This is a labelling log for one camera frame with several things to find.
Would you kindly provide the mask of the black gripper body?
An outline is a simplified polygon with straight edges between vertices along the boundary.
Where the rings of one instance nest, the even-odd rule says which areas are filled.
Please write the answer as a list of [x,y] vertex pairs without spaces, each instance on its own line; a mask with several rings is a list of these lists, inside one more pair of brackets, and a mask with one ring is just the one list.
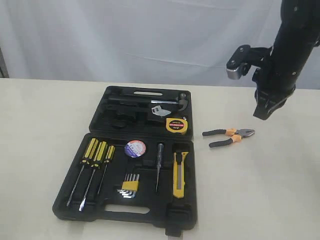
[[276,110],[281,108],[296,89],[295,78],[279,78],[280,75],[269,74],[256,69],[252,81],[256,83],[254,94],[257,109]]

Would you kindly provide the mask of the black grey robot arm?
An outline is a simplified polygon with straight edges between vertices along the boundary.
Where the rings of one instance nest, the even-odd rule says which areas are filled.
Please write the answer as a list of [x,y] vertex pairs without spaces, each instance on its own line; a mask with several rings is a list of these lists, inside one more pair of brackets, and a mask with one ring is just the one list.
[[267,120],[296,89],[297,79],[320,42],[320,2],[284,0],[273,46],[263,56],[252,80],[256,83],[253,116]]

